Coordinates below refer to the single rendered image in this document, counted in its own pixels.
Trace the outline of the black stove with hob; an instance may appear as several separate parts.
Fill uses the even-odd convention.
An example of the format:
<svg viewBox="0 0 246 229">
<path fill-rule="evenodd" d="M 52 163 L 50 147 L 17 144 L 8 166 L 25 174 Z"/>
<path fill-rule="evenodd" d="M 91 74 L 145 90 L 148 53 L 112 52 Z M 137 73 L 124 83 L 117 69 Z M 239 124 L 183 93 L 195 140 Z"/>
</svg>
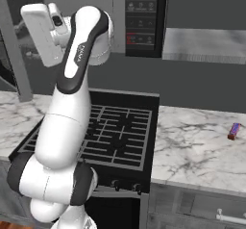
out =
<svg viewBox="0 0 246 229">
<path fill-rule="evenodd" d="M 141 184 L 138 229 L 146 229 L 160 98 L 98 89 L 89 95 L 91 111 L 78 161 L 96 171 L 95 191 L 115 191 L 112 180 L 120 181 L 119 191 L 133 191 L 134 184 Z M 21 153 L 35 152 L 41 122 L 13 151 L 11 163 Z"/>
</svg>

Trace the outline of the purple red candy bar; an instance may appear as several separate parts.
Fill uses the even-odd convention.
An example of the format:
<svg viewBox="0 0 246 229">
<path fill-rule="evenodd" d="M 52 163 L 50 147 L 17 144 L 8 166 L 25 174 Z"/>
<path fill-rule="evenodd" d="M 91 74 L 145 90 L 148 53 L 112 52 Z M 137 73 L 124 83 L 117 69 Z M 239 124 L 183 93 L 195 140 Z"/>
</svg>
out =
<svg viewBox="0 0 246 229">
<path fill-rule="evenodd" d="M 234 123 L 229 134 L 228 134 L 228 139 L 229 140 L 235 140 L 235 137 L 240 129 L 241 124 L 240 123 Z"/>
</svg>

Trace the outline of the black oven door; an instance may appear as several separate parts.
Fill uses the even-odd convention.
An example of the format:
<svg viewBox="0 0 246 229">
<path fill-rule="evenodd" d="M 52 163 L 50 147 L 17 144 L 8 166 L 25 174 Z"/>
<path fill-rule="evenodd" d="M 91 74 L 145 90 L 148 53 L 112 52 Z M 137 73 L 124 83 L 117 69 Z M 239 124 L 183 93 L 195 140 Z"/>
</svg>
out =
<svg viewBox="0 0 246 229">
<path fill-rule="evenodd" d="M 90 197 L 86 212 L 97 229 L 138 229 L 140 201 L 136 198 Z"/>
</svg>

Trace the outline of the grey black microwave oven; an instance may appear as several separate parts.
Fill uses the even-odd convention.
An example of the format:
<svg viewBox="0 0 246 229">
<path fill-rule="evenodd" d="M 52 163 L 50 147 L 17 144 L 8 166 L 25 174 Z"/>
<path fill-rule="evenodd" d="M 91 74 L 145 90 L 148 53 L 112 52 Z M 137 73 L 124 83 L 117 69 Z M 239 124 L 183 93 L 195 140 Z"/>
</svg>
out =
<svg viewBox="0 0 246 229">
<path fill-rule="evenodd" d="M 167 0 L 125 0 L 125 52 L 131 57 L 161 56 Z"/>
</svg>

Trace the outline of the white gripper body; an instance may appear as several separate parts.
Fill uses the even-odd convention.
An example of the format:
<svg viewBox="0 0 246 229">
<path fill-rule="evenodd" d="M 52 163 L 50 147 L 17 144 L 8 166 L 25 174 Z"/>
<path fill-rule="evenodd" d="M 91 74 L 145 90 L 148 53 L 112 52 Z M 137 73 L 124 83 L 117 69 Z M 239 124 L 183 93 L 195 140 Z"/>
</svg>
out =
<svg viewBox="0 0 246 229">
<path fill-rule="evenodd" d="M 57 5 L 28 4 L 20 12 L 43 64 L 59 64 L 63 56 L 63 17 Z"/>
</svg>

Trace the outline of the dark grey wall cupboard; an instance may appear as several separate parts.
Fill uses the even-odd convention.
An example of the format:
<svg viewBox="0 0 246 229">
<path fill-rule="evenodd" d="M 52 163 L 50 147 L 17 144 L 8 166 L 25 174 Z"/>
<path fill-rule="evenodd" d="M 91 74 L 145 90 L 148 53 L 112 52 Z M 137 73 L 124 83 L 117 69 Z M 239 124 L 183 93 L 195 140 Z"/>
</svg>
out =
<svg viewBox="0 0 246 229">
<path fill-rule="evenodd" d="M 246 64 L 246 0 L 168 0 L 162 57 Z"/>
</svg>

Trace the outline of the grey base cupboard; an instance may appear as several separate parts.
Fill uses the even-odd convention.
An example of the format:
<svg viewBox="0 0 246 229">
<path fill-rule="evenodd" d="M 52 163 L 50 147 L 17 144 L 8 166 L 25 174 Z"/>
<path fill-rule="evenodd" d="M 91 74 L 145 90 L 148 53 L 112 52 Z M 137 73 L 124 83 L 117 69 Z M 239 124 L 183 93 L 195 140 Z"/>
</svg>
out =
<svg viewBox="0 0 246 229">
<path fill-rule="evenodd" d="M 13 191 L 7 183 L 9 165 L 9 161 L 0 160 L 0 214 L 11 220 L 19 220 L 22 224 L 28 224 L 32 221 L 28 200 Z"/>
</svg>

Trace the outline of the grey window frame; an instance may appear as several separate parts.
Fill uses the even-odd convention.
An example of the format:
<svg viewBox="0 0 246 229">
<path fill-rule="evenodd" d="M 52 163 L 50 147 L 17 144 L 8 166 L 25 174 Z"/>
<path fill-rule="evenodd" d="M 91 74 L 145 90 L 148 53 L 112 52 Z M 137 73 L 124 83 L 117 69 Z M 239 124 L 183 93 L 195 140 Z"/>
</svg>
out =
<svg viewBox="0 0 246 229">
<path fill-rule="evenodd" d="M 0 0 L 0 79 L 18 94 L 21 102 L 33 99 L 25 62 L 27 51 L 36 52 L 20 9 L 43 0 Z"/>
</svg>

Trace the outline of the grey drawer front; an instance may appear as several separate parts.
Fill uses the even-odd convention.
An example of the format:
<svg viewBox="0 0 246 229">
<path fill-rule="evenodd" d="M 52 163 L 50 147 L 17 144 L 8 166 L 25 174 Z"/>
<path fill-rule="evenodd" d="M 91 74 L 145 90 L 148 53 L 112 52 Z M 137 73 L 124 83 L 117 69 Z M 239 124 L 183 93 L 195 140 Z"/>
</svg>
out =
<svg viewBox="0 0 246 229">
<path fill-rule="evenodd" d="M 152 183 L 147 229 L 246 229 L 216 219 L 218 209 L 244 218 L 246 198 Z"/>
</svg>

